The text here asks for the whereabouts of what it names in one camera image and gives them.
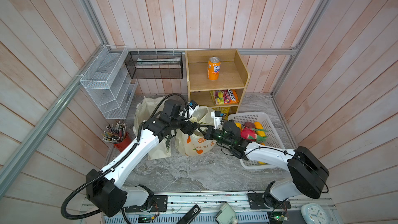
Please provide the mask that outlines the floral canvas tote bag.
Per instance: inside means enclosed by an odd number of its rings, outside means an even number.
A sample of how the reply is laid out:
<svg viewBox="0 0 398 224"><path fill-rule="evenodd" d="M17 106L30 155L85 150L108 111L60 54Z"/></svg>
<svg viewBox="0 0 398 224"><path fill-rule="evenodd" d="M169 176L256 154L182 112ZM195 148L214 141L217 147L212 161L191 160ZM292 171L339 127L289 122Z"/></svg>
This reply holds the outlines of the floral canvas tote bag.
<svg viewBox="0 0 398 224"><path fill-rule="evenodd" d="M150 118L156 106L161 102L165 96L157 98L144 97L143 101L137 104L133 131L134 134L138 133L138 127L141 122ZM166 144L166 139L163 139L155 148L148 152L150 160L163 159L171 157L171 145Z"/></svg>

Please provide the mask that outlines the yellow plastic grocery bag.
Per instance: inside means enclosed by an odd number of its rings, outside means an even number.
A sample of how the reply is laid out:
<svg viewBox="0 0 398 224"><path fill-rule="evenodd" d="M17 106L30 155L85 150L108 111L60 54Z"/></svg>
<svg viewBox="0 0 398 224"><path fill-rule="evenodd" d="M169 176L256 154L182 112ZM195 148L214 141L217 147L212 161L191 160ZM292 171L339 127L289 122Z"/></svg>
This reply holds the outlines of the yellow plastic grocery bag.
<svg viewBox="0 0 398 224"><path fill-rule="evenodd" d="M214 110L206 106L200 106L192 115L190 121L201 125L214 125L211 112L214 112ZM199 130L196 130L192 135L183 134L182 131L177 130L175 139L177 150L182 155L190 157L202 155L215 146L215 141L206 140Z"/></svg>

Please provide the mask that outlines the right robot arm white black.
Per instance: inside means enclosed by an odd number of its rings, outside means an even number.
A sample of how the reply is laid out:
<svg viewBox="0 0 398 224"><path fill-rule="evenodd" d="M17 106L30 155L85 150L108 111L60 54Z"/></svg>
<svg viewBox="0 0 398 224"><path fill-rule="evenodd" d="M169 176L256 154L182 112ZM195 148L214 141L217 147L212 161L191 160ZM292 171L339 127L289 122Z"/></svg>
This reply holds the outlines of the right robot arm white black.
<svg viewBox="0 0 398 224"><path fill-rule="evenodd" d="M279 208L289 198L299 195L318 199L329 191L326 184L330 174L328 169L306 147L278 149L244 139L233 121L226 122L222 129L202 125L199 131L205 139L215 140L221 148L228 150L230 156L264 162L290 173L289 178L269 183L262 197L267 207Z"/></svg>

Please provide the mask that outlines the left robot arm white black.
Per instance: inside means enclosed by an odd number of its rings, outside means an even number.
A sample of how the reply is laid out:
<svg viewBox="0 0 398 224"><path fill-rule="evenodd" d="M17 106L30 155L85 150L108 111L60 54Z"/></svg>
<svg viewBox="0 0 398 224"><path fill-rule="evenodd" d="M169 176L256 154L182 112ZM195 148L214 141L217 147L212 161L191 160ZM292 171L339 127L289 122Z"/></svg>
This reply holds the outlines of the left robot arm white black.
<svg viewBox="0 0 398 224"><path fill-rule="evenodd" d="M122 209L133 204L133 193L145 193L143 203L149 198L149 190L143 186L124 190L122 187L138 163L148 152L154 149L164 138L171 136L172 131L181 130L192 133L197 125L190 122L193 113L199 109L194 100L181 104L172 100L173 94L165 96L156 106L150 117L138 127L134 141L119 156L104 166L100 171L91 170L86 182L66 197L61 205L61 215L69 220L77 220L104 213L108 217L115 216ZM67 212L67 205L82 190L97 210L85 214L73 215Z"/></svg>

